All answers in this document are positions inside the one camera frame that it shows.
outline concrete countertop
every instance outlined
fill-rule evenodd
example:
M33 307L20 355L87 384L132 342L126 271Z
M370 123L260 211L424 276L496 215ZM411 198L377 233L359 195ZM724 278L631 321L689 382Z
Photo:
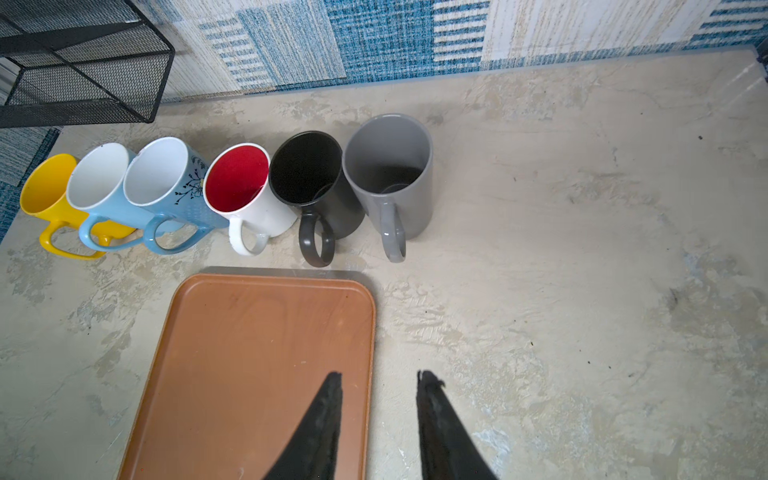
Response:
M153 124L67 127L53 153L173 135L213 160L307 129L344 145L373 115L410 114L435 144L432 223L393 264L366 219L328 269L365 275L379 309L368 478L421 476L417 369L445 380L500 478L766 478L768 84L754 57L169 104ZM43 228L19 214L0 246L6 480L116 476L184 278L315 270L298 223L253 258L218 230L175 256L90 263L44 251Z

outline blue and white patterned wallpaper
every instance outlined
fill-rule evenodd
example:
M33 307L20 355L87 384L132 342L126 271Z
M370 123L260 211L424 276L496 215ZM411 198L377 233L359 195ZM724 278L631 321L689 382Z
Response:
M165 99L425 77L768 38L768 0L137 0Z

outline tray rim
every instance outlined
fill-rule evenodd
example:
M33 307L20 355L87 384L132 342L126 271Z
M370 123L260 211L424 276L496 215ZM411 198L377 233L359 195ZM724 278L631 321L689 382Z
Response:
M152 363L149 368L149 373L147 374L147 380L144 382L144 389L141 392L141 400L139 402L139 406L136 409L136 416L134 417L133 425L131 426L131 434L128 436L128 441L125 444L125 451L123 452L123 459L120 462L120 468L118 469L118 476L116 477L116 480L123 480L124 478L134 478L135 472L132 472L130 476L128 475L128 471L126 469L127 467L127 461L128 461L128 454L131 450L131 444L134 441L134 437L137 434L137 429L139 428L139 420L142 419L143 410L142 406L144 405L144 399L147 396L147 392L149 391L150 387L155 387L152 383L152 374L154 373L155 368L157 367L158 360L160 359L161 351L163 351L164 343L166 340L166 334L169 332L168 325L170 320L170 315L174 311L174 307L177 306L177 299L179 297L179 294L182 293L185 290L189 290L191 288L194 288L197 284L205 281L205 280L278 280L278 281L285 281L285 282L295 282L295 281L302 281L302 282L309 282L309 283L337 283L338 286L341 286L344 283L351 283L353 286L356 287L356 290L360 291L361 293L364 293L366 295L367 300L370 301L371 307L372 307L372 315L371 315L371 348L370 348L370 355L369 355L369 363L368 363L368 393L366 395L366 414L364 418L364 425L365 425L365 435L362 437L362 462L360 463L360 469L358 471L358 478L365 479L366 478L366 466L368 464L368 437L370 434L369 428L370 428L370 419L371 419L371 393L373 391L373 354L374 349L376 347L376 301L373 299L373 295L371 294L370 290L368 290L368 287L363 285L362 283L358 282L357 280L349 280L349 279L343 279L343 278L316 278L311 276L273 276L273 275L242 275L242 274L229 274L229 273L194 273L184 280L181 280L179 283L179 286L176 287L176 290L174 291L174 295L170 299L170 303L168 304L168 310L165 314L165 321L163 322L163 329L160 332L160 337L157 340L157 346L154 350L154 355L152 357Z

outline yellow mug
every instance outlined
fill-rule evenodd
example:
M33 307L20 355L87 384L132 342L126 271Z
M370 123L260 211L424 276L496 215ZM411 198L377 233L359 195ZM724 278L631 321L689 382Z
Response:
M62 257L94 260L103 256L104 252L77 255L59 250L51 242L51 236L56 230L63 227L77 230L88 218L87 213L74 209L67 202L67 182L77 164L78 161L68 154L54 155L41 163L24 184L19 203L25 214L50 222L40 235L40 244L43 248ZM99 245L106 247L113 239L125 238L134 230L136 229L133 227L126 227L110 220L97 223L92 231L98 237Z

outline metal mesh rack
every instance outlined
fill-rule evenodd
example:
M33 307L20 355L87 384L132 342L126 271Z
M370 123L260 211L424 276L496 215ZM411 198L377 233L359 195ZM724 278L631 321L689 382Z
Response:
M150 123L174 53L129 0L0 0L0 127Z

